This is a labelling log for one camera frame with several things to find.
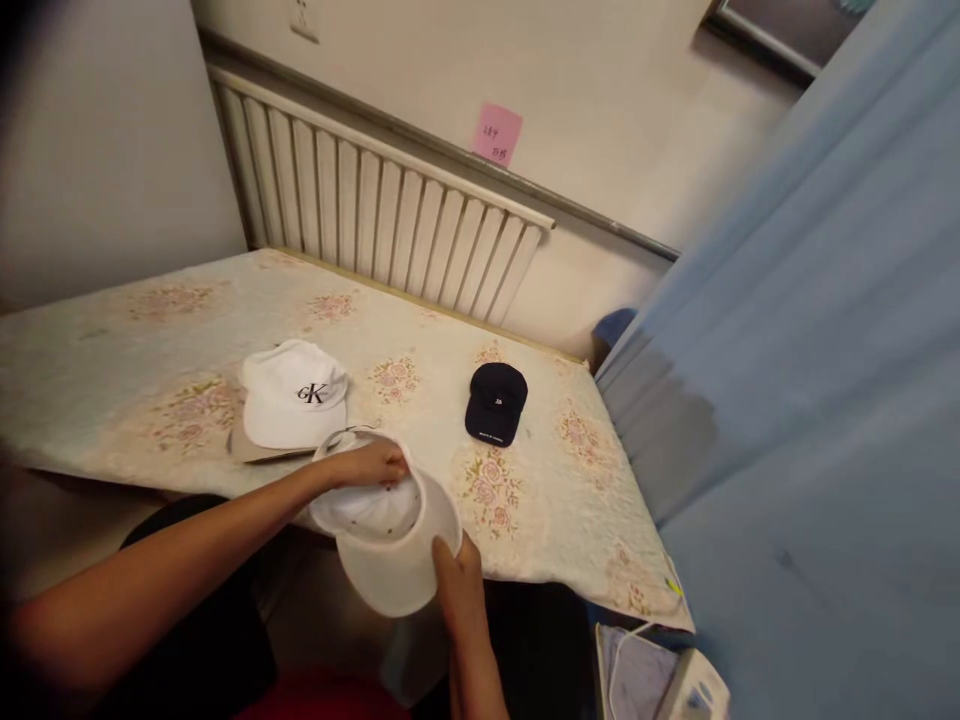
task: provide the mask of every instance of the cap brim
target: cap brim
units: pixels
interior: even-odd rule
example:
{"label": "cap brim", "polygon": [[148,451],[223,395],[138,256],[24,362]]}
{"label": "cap brim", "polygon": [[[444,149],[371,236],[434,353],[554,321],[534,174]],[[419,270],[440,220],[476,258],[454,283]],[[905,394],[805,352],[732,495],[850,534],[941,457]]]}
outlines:
{"label": "cap brim", "polygon": [[492,412],[487,410],[475,395],[470,396],[464,425],[467,432],[477,440],[498,447],[507,447],[517,436],[517,426],[519,424],[520,413],[505,415],[500,412]]}
{"label": "cap brim", "polygon": [[240,462],[260,462],[262,460],[273,460],[275,458],[289,457],[291,455],[304,455],[316,450],[313,447],[294,448],[293,450],[277,450],[275,448],[262,448],[247,437],[243,429],[243,412],[237,408],[236,419],[233,421],[233,427],[230,429],[230,435],[227,437],[227,451],[236,460]]}
{"label": "cap brim", "polygon": [[343,569],[371,608],[390,618],[412,615],[437,594],[433,566],[433,538],[441,537],[454,557],[460,552],[463,527],[456,503],[432,477],[423,479],[426,507],[420,522],[392,543],[360,541],[337,535]]}
{"label": "cap brim", "polygon": [[316,448],[337,430],[347,426],[343,400],[322,411],[291,412],[255,393],[243,404],[243,429],[254,445],[273,450]]}

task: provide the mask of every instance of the floor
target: floor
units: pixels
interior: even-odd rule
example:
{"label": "floor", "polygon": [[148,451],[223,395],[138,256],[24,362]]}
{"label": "floor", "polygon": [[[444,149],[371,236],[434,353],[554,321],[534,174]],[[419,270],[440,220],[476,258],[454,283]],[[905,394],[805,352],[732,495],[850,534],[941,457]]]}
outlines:
{"label": "floor", "polygon": [[[13,598],[28,599],[116,552],[163,502],[150,491],[88,481],[65,489],[23,476],[4,503]],[[377,615],[354,592],[332,542],[306,531],[286,531],[267,560],[255,591],[281,673],[325,665],[379,677],[407,705],[443,673],[436,608],[402,622]]]}

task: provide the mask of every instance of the radiator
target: radiator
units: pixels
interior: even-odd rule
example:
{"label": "radiator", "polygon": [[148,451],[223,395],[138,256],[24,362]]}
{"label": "radiator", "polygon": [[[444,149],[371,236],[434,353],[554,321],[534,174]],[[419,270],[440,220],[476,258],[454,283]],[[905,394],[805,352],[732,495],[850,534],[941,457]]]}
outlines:
{"label": "radiator", "polygon": [[499,325],[554,221],[208,64],[255,247]]}

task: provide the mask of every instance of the light blue curtain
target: light blue curtain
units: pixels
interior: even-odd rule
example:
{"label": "light blue curtain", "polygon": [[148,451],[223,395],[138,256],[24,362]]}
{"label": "light blue curtain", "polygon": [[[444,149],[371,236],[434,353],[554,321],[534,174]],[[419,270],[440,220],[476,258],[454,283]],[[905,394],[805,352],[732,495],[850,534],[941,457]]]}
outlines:
{"label": "light blue curtain", "polygon": [[960,3],[877,3],[597,382],[734,717],[960,717]]}

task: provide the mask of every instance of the pink sticky note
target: pink sticky note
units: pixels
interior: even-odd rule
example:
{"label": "pink sticky note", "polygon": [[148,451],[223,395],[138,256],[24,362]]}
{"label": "pink sticky note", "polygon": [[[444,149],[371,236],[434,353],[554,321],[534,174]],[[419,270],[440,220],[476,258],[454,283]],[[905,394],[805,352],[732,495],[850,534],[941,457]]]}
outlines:
{"label": "pink sticky note", "polygon": [[513,158],[513,148],[520,138],[521,125],[523,118],[516,113],[493,103],[484,103],[477,132],[473,136],[473,152],[508,167]]}

